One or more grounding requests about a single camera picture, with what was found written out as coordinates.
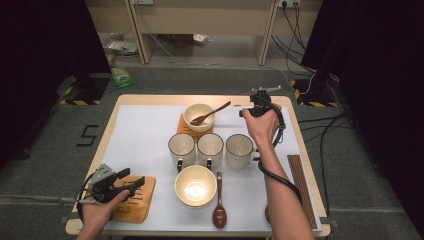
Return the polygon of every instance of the spoon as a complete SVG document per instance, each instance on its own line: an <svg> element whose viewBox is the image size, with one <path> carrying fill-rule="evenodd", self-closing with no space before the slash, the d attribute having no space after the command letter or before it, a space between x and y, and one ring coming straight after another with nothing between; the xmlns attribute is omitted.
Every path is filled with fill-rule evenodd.
<svg viewBox="0 0 424 240"><path fill-rule="evenodd" d="M216 179L218 180L218 204L216 205L215 210L213 211L213 223L216 228L223 228L227 224L227 212L225 212L224 207L222 206L221 200L221 191L222 191L222 173L218 172Z"/></svg>
<svg viewBox="0 0 424 240"><path fill-rule="evenodd" d="M212 111L212 112L210 112L210 113L208 113L206 115L203 115L203 116L200 116L200 117L197 117L197 118L191 120L190 124L193 125L193 126L199 126L200 124L202 124L203 121L205 121L205 119L207 117L209 117L209 115L211 115L213 113L216 113L218 111L221 111L222 109L228 107L230 104L231 104L231 101L228 101L226 104L224 104L221 107L215 109L214 111Z"/></svg>

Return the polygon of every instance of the green package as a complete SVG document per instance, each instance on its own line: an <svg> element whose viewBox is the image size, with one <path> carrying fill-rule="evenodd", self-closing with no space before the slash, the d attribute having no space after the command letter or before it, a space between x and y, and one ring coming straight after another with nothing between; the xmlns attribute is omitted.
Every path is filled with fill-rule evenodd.
<svg viewBox="0 0 424 240"><path fill-rule="evenodd" d="M134 83L126 67L112 68L112 78L117 88L125 87Z"/></svg>

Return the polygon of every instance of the glass mug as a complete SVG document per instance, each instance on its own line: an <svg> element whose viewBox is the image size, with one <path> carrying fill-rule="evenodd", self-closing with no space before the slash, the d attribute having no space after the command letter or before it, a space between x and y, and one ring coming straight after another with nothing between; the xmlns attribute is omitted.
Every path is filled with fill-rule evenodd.
<svg viewBox="0 0 424 240"><path fill-rule="evenodd" d="M200 165L216 169L222 163L224 141L215 133L207 133L197 141L197 151Z"/></svg>
<svg viewBox="0 0 424 240"><path fill-rule="evenodd" d="M169 139L168 148L178 173L185 167L196 163L196 144L192 136L177 133Z"/></svg>
<svg viewBox="0 0 424 240"><path fill-rule="evenodd" d="M245 168L252 161L253 141L243 134L234 134L225 143L225 163L234 170Z"/></svg>

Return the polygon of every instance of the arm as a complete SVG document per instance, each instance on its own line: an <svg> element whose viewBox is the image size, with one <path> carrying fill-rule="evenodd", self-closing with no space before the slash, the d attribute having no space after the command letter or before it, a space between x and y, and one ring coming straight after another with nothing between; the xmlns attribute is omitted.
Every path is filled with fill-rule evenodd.
<svg viewBox="0 0 424 240"><path fill-rule="evenodd" d="M130 191L120 192L112 201L102 204L82 204L83 226L77 240L93 240L100 238L103 227L109 221L113 210L128 196Z"/></svg>
<svg viewBox="0 0 424 240"><path fill-rule="evenodd" d="M278 117L274 111L255 118L243 109L250 136L256 143L263 166L285 179L286 172L278 160L272 140L277 131ZM265 176L269 218L274 238L314 239L306 213L296 194L284 184Z"/></svg>

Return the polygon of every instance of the cream bowl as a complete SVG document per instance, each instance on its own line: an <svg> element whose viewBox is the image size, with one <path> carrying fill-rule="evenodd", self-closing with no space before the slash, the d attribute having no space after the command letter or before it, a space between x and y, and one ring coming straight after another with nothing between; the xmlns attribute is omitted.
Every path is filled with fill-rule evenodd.
<svg viewBox="0 0 424 240"><path fill-rule="evenodd" d="M205 206L215 196L216 189L215 175L200 165L184 168L175 179L175 192L189 207Z"/></svg>
<svg viewBox="0 0 424 240"><path fill-rule="evenodd" d="M190 128L192 131L206 132L213 126L213 123L215 121L215 113L209 115L205 119L205 121L201 123L199 126L191 125L190 122L199 116L203 116L212 112L213 110L214 109L207 104L203 104L203 103L193 104L184 111L183 118L188 128Z"/></svg>

